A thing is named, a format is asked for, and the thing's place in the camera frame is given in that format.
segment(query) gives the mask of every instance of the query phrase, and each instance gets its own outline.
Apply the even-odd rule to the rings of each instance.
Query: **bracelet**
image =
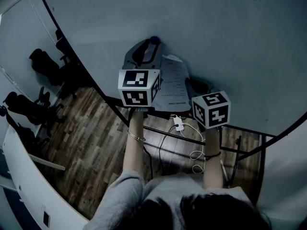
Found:
[[[221,154],[221,152],[219,152],[218,154],[212,155],[212,156],[205,156],[205,161],[208,161],[211,158],[217,157]]]
[[[127,129],[127,132],[128,132],[129,135],[131,135],[131,136],[132,136],[133,138],[135,138],[136,140],[141,140],[141,141],[145,141],[145,140],[146,140],[145,138],[141,139],[141,138],[136,137],[135,135],[131,134],[131,133],[129,132],[129,129]]]

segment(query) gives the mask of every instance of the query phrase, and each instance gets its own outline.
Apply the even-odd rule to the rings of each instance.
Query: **wooden floor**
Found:
[[[41,157],[65,166],[65,172],[38,165],[42,174],[57,192],[86,218],[91,219],[107,189],[122,172],[122,164],[127,139],[127,128],[104,102],[94,88],[80,88],[77,99],[72,96],[61,101],[64,108],[59,117],[65,123],[56,123],[52,129],[52,138],[43,149]],[[119,110],[128,116],[124,108]],[[184,122],[198,127],[197,122],[186,119]],[[168,131],[174,124],[172,119],[165,120],[148,116],[144,125]],[[45,129],[39,134],[46,136]],[[188,138],[201,139],[190,127],[185,127]],[[145,147],[153,158],[153,175],[162,175],[159,152],[163,135],[144,130]],[[242,150],[249,151],[259,145],[259,135],[223,127],[222,146],[237,149],[236,139],[242,136]],[[192,166],[203,167],[203,157],[197,161],[189,158],[191,152],[201,150],[201,145],[166,137],[161,148],[161,159],[165,174],[177,172],[192,173]],[[149,158],[145,157],[145,179],[151,178]],[[223,163],[228,178],[231,177],[236,154],[222,151]],[[250,199],[257,197],[257,179],[260,166],[260,154],[255,154],[238,164],[233,186],[241,186]]]

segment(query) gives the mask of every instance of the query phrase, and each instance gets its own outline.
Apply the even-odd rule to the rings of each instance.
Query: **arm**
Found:
[[[143,139],[143,112],[135,113],[129,126],[129,132]],[[143,141],[128,134],[123,170],[133,170],[143,176]]]
[[[206,130],[206,156],[212,156],[220,152],[220,134],[217,128]],[[222,188],[223,174],[221,167],[221,155],[210,158],[206,161],[205,171],[203,174],[202,187]]]

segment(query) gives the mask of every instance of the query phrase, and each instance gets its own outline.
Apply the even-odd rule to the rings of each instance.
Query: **black square pattern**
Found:
[[[146,91],[123,91],[126,105],[148,105]]]
[[[209,109],[209,126],[226,123],[228,119],[228,105]]]
[[[203,96],[203,99],[208,106],[227,102],[227,100],[221,95],[221,93],[208,94],[206,96]]]
[[[148,71],[126,71],[123,87],[146,87]]]
[[[160,88],[160,74],[158,75],[157,79],[154,81],[152,86],[152,102],[154,101],[155,95],[157,94]]]
[[[193,102],[193,108],[194,108],[194,117],[196,120],[200,123],[202,123],[204,126],[205,123],[205,109],[203,109],[200,105]]]

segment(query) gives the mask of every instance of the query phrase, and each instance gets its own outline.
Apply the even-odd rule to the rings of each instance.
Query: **gray sleeve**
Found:
[[[143,200],[144,180],[135,171],[123,171],[107,189],[94,217],[83,230],[112,230],[125,212]]]

